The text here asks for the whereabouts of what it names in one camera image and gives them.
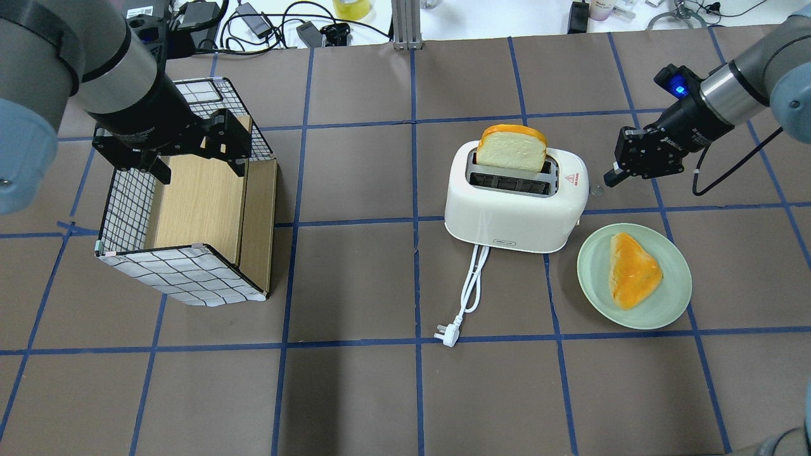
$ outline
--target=plate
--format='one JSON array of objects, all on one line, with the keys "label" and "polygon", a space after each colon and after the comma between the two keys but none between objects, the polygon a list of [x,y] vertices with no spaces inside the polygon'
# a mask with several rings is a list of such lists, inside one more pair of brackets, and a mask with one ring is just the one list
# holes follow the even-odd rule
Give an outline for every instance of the plate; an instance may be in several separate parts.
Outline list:
[{"label": "plate", "polygon": [[[626,232],[650,253],[662,268],[656,290],[635,308],[614,304],[608,276],[611,272],[611,237]],[[577,280],[591,305],[608,320],[633,329],[667,326],[684,313],[693,293],[693,277],[679,249],[660,233],[633,223],[604,226],[589,236],[577,254]]]}]

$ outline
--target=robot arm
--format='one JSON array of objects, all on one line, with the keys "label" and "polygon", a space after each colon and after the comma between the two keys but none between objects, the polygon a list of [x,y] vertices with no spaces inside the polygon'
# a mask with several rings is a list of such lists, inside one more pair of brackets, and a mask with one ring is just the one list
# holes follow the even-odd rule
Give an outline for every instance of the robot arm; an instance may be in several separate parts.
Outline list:
[{"label": "robot arm", "polygon": [[[188,55],[194,28],[185,29]],[[119,170],[169,183],[159,156],[192,153],[244,175],[250,133],[228,110],[210,118],[191,111],[163,71],[183,47],[168,32],[151,16],[125,20],[109,0],[0,2],[0,214],[36,195],[70,96],[98,122],[93,146]]]},{"label": "robot arm", "polygon": [[679,100],[656,122],[620,130],[614,168],[603,176],[609,187],[629,176],[684,171],[681,160],[688,153],[708,147],[767,106],[789,135],[811,143],[811,5],[705,80],[687,67],[668,65],[654,82]]}]

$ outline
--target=toaster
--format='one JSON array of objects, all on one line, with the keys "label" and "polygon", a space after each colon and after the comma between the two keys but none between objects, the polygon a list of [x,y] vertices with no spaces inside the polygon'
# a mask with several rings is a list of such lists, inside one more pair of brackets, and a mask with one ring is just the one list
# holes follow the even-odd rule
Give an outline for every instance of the toaster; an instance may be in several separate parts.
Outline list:
[{"label": "toaster", "polygon": [[589,197],[586,164],[547,148],[540,173],[476,164],[478,141],[453,158],[445,228],[468,243],[520,252],[560,250],[580,221]]}]

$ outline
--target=toaster label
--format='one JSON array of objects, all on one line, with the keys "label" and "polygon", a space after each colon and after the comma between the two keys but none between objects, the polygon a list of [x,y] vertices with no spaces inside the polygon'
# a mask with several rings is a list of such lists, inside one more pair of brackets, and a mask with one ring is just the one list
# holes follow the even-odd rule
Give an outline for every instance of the toaster label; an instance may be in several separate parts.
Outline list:
[{"label": "toaster label", "polygon": [[574,185],[577,185],[577,182],[580,180],[580,173],[570,174],[566,176],[566,180],[573,183]]}]

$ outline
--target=bread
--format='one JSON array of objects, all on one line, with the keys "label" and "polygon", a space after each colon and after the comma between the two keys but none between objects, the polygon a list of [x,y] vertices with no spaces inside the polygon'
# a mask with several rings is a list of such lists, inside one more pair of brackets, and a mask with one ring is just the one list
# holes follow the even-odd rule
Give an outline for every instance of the bread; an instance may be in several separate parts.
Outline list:
[{"label": "bread", "polygon": [[547,157],[547,138],[523,125],[494,125],[478,142],[476,164],[510,170],[541,172]]},{"label": "bread", "polygon": [[628,233],[611,237],[611,297],[623,310],[636,307],[662,281],[659,263]]}]

